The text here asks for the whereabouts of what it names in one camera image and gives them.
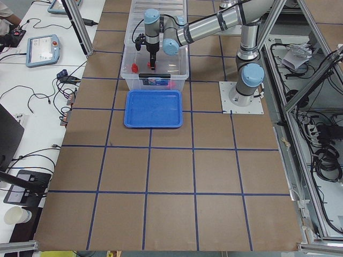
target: paper cup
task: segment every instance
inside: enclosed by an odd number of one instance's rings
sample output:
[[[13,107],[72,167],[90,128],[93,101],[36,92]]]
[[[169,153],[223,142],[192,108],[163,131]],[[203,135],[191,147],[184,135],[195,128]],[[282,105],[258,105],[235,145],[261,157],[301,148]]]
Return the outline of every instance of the paper cup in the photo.
[[[4,216],[4,221],[8,225],[26,223],[32,217],[32,213],[29,210],[20,208],[19,206],[14,206],[9,209]]]

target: white mounting plate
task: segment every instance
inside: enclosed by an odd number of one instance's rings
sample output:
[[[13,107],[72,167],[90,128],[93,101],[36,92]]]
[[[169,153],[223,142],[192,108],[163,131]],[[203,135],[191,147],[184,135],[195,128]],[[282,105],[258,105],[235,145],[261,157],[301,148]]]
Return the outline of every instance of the white mounting plate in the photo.
[[[228,28],[225,31],[220,31],[215,33],[217,36],[241,36],[242,35],[242,25],[236,25]]]
[[[221,106],[224,114],[264,114],[260,97],[254,98],[247,107],[240,107],[233,104],[229,98],[230,90],[236,86],[236,82],[221,81],[219,82]]]

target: white robot link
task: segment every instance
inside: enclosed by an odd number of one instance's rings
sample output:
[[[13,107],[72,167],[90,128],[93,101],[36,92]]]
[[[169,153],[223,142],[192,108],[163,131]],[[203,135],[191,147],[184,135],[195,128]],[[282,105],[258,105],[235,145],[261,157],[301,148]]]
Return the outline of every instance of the white robot link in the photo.
[[[163,51],[177,55],[181,46],[242,25],[241,45],[236,63],[238,82],[230,92],[230,99],[238,106],[248,106],[256,89],[264,79],[263,68],[255,63],[259,57],[257,48],[261,17],[270,9],[274,0],[222,0],[217,13],[185,23],[181,17],[160,14],[148,9],[144,14],[145,35],[136,38],[136,48],[146,45],[150,53],[150,67],[155,70],[156,53],[160,49],[160,33],[163,33]]]

